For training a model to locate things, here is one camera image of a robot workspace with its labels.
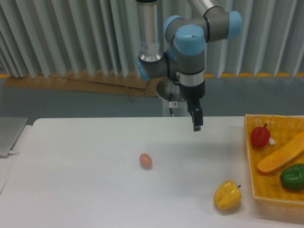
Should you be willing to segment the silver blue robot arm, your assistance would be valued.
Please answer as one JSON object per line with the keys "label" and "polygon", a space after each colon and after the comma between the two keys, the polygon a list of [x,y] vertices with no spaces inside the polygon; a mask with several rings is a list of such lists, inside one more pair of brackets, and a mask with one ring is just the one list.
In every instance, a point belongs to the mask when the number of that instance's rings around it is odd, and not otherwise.
{"label": "silver blue robot arm", "polygon": [[166,76],[179,88],[192,117],[193,130],[203,126],[200,99],[205,94],[205,46],[238,37],[243,28],[238,11],[225,11],[215,0],[190,0],[198,18],[173,15],[161,21],[159,0],[138,0],[141,50],[137,58],[140,77]]}

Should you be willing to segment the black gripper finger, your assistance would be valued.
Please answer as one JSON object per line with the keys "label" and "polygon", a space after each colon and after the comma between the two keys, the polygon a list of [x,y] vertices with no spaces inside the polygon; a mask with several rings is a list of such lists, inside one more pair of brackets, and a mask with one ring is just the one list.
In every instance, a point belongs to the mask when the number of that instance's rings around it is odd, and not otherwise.
{"label": "black gripper finger", "polygon": [[187,110],[188,110],[188,113],[190,114],[191,118],[193,118],[192,116],[192,102],[187,100]]}
{"label": "black gripper finger", "polygon": [[195,132],[200,131],[201,126],[203,125],[203,110],[200,106],[199,100],[192,102],[191,114],[192,114],[193,130]]}

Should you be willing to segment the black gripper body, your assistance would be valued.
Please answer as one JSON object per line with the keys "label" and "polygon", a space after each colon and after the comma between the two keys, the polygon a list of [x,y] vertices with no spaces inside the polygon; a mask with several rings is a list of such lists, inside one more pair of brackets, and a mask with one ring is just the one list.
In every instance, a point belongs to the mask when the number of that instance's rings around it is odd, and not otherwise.
{"label": "black gripper body", "polygon": [[180,95],[187,101],[200,100],[205,95],[205,81],[196,86],[180,84]]}

